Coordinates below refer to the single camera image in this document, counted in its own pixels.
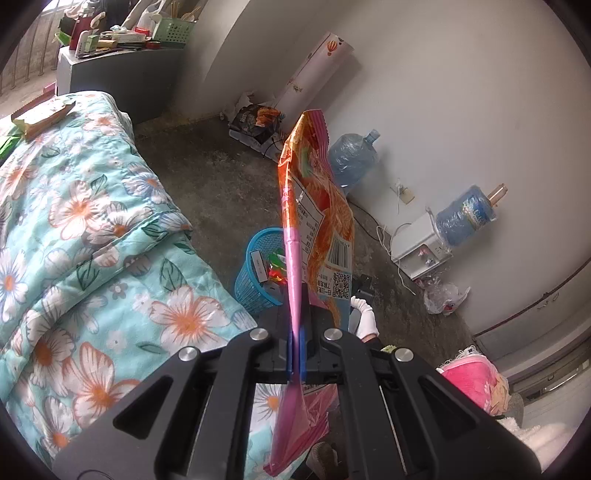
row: metal screw head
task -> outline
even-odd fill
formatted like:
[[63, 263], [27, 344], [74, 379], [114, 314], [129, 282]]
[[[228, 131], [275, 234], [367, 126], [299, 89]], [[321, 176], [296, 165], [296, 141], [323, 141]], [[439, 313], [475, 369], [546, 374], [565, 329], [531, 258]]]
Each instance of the metal screw head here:
[[267, 332], [264, 328], [255, 328], [251, 330], [251, 338], [253, 340], [264, 340], [269, 336], [269, 332]]
[[343, 336], [343, 332], [341, 332], [338, 328], [327, 328], [324, 331], [324, 338], [334, 342], [335, 340], [339, 340]]
[[186, 346], [182, 350], [178, 352], [178, 357], [183, 362], [188, 362], [189, 360], [193, 360], [197, 356], [197, 349], [192, 346]]
[[414, 353], [408, 348], [397, 348], [394, 351], [394, 356], [399, 362], [410, 362], [414, 358]]

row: qr code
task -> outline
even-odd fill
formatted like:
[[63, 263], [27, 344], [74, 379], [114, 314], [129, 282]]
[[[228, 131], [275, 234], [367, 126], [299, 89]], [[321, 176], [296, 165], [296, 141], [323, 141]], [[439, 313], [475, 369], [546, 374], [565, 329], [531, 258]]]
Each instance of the qr code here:
[[333, 297], [336, 299], [349, 299], [349, 285], [351, 275], [341, 272], [333, 272]]

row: green plastic basket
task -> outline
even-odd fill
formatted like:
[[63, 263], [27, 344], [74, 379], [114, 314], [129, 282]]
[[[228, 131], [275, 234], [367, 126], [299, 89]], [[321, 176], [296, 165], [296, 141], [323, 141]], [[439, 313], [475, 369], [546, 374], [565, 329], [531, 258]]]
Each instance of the green plastic basket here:
[[180, 18], [163, 18], [156, 25], [152, 40], [169, 43], [186, 43], [195, 22], [187, 22]]

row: snack bag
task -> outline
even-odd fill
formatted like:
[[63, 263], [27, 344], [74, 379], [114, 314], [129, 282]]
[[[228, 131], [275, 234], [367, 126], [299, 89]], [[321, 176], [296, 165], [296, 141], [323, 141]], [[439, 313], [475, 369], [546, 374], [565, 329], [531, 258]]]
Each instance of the snack bag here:
[[355, 226], [353, 212], [333, 182], [328, 144], [322, 111], [305, 111], [286, 140], [278, 164], [281, 194], [287, 187], [286, 200], [294, 210], [286, 215], [288, 206], [282, 198], [282, 219], [284, 229], [293, 226], [300, 233], [301, 280], [331, 311], [335, 326], [346, 330]]
[[276, 476], [328, 432], [327, 412], [336, 386], [302, 385], [301, 282], [310, 302], [320, 299], [335, 326], [347, 328], [353, 265], [353, 213], [333, 183], [329, 137], [320, 110], [306, 111], [286, 140], [278, 163], [287, 288], [293, 334], [293, 376], [282, 391], [265, 471]]

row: bed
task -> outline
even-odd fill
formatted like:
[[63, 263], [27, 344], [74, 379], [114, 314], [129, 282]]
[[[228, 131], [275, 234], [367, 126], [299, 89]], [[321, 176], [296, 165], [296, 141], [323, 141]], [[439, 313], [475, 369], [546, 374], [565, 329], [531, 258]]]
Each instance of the bed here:
[[[0, 168], [0, 398], [48, 466], [180, 348], [256, 326], [192, 247], [129, 117], [106, 93], [64, 97], [68, 116]], [[246, 479], [267, 478], [279, 389], [256, 388]]]

